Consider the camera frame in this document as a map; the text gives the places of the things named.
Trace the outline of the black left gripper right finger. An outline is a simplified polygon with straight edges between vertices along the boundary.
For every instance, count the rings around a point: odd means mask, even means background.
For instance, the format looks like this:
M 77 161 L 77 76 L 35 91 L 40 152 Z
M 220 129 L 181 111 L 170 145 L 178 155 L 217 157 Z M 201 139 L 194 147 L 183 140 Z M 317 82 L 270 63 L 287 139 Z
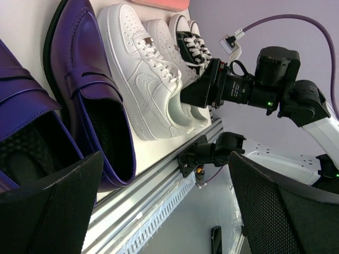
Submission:
M 252 253 L 338 253 L 338 182 L 303 184 L 232 152 L 229 171 Z

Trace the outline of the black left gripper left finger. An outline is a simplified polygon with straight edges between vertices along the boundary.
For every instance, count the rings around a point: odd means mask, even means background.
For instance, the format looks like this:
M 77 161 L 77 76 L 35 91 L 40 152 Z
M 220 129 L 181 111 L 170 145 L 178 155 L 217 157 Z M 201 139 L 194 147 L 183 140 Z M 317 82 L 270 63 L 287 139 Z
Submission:
M 93 153 L 1 193 L 1 253 L 81 253 L 103 170 Z

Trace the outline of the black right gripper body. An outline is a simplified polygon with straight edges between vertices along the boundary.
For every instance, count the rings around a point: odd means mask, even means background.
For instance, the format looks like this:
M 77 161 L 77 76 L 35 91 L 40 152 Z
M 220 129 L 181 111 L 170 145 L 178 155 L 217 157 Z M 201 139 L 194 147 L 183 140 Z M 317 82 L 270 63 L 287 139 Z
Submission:
M 206 108 L 219 108 L 224 101 L 247 104 L 254 85 L 254 76 L 238 60 L 227 65 L 213 58 L 202 75 L 182 89 L 182 103 Z

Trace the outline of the white sneaker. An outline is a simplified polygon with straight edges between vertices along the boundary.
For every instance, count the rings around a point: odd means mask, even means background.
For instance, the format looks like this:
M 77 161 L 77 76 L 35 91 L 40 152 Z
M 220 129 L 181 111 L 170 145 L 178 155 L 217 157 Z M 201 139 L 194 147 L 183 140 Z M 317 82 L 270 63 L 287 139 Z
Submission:
M 193 131 L 180 101 L 181 73 L 157 50 L 135 10 L 103 8 L 97 23 L 113 80 L 136 135 L 142 140 L 179 137 Z
M 163 58 L 175 65 L 172 68 L 172 73 L 180 76 L 182 88 L 185 89 L 195 82 L 198 79 L 198 75 L 183 60 L 167 23 L 161 19 L 154 19 L 144 22 L 143 26 L 153 38 L 155 46 Z M 201 129 L 208 124 L 208 119 L 200 113 L 197 106 L 186 103 L 181 105 L 185 115 L 193 122 L 194 129 Z

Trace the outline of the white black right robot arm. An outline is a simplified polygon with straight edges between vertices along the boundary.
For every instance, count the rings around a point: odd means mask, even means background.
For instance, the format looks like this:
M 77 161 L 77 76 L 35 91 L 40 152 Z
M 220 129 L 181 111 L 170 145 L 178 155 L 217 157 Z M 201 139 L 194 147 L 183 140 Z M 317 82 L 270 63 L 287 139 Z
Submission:
M 338 178 L 338 118 L 324 94 L 310 80 L 297 80 L 299 53 L 283 47 L 266 47 L 258 54 L 254 74 L 239 60 L 213 58 L 196 81 L 181 91 L 181 102 L 219 108 L 225 101 L 278 112 L 289 118 L 320 145 L 325 154 L 319 178 Z

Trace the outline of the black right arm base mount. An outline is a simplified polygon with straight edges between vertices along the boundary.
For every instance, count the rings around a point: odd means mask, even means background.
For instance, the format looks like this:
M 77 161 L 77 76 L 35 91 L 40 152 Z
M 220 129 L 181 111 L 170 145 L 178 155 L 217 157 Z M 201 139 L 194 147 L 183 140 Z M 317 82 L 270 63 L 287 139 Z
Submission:
M 178 155 L 177 160 L 182 176 L 186 178 L 202 165 L 213 164 L 216 167 L 225 165 L 233 151 L 245 153 L 243 149 L 245 140 L 243 135 L 232 132 L 219 134 L 215 142 L 208 142 L 207 136 L 202 135 Z

